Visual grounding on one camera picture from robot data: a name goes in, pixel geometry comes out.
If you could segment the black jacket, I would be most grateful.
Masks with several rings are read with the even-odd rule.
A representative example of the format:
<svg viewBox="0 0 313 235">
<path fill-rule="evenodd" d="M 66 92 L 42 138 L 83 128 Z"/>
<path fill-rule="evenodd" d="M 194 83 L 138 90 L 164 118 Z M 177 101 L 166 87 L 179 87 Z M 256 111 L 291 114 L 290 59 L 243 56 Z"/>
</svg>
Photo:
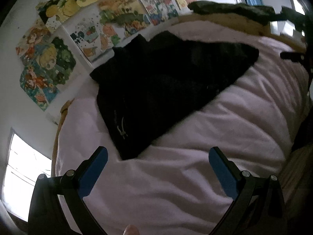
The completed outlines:
<svg viewBox="0 0 313 235">
<path fill-rule="evenodd" d="M 137 158 L 154 141 L 201 110 L 259 58 L 245 43 L 183 40 L 164 31 L 136 36 L 94 69 L 97 105 L 122 160 Z"/>
</svg>

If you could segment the dark green garment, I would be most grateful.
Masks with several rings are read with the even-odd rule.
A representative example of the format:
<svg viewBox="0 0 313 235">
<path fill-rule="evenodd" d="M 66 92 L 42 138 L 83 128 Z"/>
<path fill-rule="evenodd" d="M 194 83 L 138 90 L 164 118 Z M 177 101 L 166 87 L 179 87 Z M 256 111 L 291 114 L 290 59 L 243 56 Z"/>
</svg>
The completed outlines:
<svg viewBox="0 0 313 235">
<path fill-rule="evenodd" d="M 250 20 L 266 25 L 274 21 L 290 21 L 294 25 L 303 26 L 306 16 L 288 7 L 283 6 L 281 12 L 276 14 L 271 6 L 247 5 L 244 3 L 229 4 L 211 1 L 195 1 L 188 4 L 188 8 L 200 15 L 209 14 L 238 14 Z"/>
</svg>

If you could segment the bright window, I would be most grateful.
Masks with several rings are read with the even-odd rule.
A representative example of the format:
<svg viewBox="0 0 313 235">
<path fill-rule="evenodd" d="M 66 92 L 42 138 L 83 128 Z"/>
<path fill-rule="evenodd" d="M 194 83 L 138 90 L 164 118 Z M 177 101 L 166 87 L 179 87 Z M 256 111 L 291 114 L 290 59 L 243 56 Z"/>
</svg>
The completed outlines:
<svg viewBox="0 0 313 235">
<path fill-rule="evenodd" d="M 12 131 L 2 187 L 2 202 L 10 213 L 25 222 L 28 221 L 32 194 L 40 174 L 50 177 L 51 159 Z"/>
</svg>

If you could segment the pink bed duvet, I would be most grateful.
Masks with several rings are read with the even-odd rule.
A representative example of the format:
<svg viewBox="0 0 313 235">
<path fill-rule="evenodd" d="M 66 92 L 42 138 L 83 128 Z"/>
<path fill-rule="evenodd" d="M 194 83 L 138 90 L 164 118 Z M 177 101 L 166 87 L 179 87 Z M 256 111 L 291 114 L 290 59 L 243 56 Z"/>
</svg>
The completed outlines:
<svg viewBox="0 0 313 235">
<path fill-rule="evenodd" d="M 259 49 L 257 63 L 201 111 L 158 139 L 137 159 L 119 158 L 87 80 L 60 131 L 56 175 L 76 169 L 99 146 L 109 160 L 85 203 L 108 234 L 132 224 L 141 234 L 208 234 L 232 200 L 209 163 L 217 146 L 241 170 L 268 177 L 282 170 L 302 121 L 308 73 L 280 58 L 285 43 L 209 21 L 169 31 L 184 40 L 242 42 Z"/>
</svg>

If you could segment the swimming girl drawing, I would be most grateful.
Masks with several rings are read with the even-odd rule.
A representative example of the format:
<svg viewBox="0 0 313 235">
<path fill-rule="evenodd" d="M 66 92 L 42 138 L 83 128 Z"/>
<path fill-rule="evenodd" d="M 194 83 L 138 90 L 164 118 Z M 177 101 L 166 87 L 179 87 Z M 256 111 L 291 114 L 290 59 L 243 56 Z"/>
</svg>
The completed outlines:
<svg viewBox="0 0 313 235">
<path fill-rule="evenodd" d="M 24 67 L 20 76 L 20 87 L 42 111 L 46 111 L 59 94 L 48 74 L 34 64 Z"/>
</svg>

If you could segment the blond boy green drawing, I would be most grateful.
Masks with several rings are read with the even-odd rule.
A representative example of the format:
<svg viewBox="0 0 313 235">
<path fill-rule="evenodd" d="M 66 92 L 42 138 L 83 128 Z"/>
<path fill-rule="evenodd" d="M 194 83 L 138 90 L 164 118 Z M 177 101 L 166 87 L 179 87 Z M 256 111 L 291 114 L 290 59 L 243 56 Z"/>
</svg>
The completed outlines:
<svg viewBox="0 0 313 235">
<path fill-rule="evenodd" d="M 54 85 L 65 85 L 76 67 L 74 55 L 60 37 L 45 44 L 35 61 Z"/>
</svg>

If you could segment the anime girl drawing upper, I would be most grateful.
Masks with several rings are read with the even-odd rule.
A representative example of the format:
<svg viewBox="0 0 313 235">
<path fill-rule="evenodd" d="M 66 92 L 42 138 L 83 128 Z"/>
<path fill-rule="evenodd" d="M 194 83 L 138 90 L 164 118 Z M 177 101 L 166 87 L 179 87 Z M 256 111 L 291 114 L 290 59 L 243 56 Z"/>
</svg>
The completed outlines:
<svg viewBox="0 0 313 235">
<path fill-rule="evenodd" d="M 16 54 L 24 66 L 34 60 L 50 38 L 51 32 L 42 19 L 37 18 L 15 48 Z"/>
</svg>

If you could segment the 2024 city drawing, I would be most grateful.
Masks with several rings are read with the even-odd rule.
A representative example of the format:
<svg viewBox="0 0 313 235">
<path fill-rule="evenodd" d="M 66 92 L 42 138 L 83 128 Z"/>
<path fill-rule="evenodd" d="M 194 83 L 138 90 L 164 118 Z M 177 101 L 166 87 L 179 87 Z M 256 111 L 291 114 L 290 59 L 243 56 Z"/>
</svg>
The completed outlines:
<svg viewBox="0 0 313 235">
<path fill-rule="evenodd" d="M 140 0 L 153 25 L 159 25 L 178 16 L 172 0 Z"/>
</svg>

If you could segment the cup and oranges drawing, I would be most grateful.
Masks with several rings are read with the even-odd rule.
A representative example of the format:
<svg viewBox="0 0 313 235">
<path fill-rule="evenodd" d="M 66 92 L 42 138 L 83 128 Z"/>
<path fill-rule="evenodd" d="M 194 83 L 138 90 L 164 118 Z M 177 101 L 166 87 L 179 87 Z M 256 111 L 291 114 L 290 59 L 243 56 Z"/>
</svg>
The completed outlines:
<svg viewBox="0 0 313 235">
<path fill-rule="evenodd" d="M 111 23 L 102 24 L 100 19 L 98 8 L 90 6 L 65 23 L 66 32 L 90 62 L 97 60 L 124 38 L 119 28 Z"/>
</svg>

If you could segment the pineapple black drawing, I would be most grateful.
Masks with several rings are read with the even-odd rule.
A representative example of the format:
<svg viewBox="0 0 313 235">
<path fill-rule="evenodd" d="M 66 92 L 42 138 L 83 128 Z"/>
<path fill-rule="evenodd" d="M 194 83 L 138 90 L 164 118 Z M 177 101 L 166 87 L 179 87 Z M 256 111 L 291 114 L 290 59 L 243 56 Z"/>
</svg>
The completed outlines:
<svg viewBox="0 0 313 235">
<path fill-rule="evenodd" d="M 75 0 L 49 0 L 36 6 L 39 17 L 50 33 L 54 33 L 79 10 L 80 7 Z"/>
</svg>

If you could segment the landscape flowers drawing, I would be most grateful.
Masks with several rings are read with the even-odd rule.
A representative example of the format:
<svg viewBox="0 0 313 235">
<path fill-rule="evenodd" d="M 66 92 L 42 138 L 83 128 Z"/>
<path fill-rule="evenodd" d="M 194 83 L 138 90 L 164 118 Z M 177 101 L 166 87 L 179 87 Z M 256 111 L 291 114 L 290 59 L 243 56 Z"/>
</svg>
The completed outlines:
<svg viewBox="0 0 313 235">
<path fill-rule="evenodd" d="M 138 0 L 100 0 L 97 6 L 101 24 L 123 28 L 126 38 L 150 25 L 147 12 Z"/>
</svg>

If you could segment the wooden bed frame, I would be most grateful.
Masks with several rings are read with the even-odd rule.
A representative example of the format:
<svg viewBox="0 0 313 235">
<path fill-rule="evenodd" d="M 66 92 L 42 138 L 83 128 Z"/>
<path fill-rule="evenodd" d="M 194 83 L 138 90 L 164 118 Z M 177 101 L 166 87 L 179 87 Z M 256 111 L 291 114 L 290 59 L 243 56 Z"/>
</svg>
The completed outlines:
<svg viewBox="0 0 313 235">
<path fill-rule="evenodd" d="M 76 168 L 103 145 L 109 163 L 90 207 L 113 202 L 228 204 L 207 152 L 217 145 L 241 168 L 258 176 L 277 173 L 288 200 L 301 178 L 308 149 L 292 150 L 304 113 L 307 75 L 295 63 L 278 60 L 293 41 L 273 36 L 236 14 L 185 16 L 169 31 L 184 40 L 243 41 L 260 50 L 257 64 L 215 101 L 158 139 L 136 159 L 122 161 L 98 110 L 98 87 L 87 80 L 69 106 L 58 136 L 54 172 Z"/>
</svg>

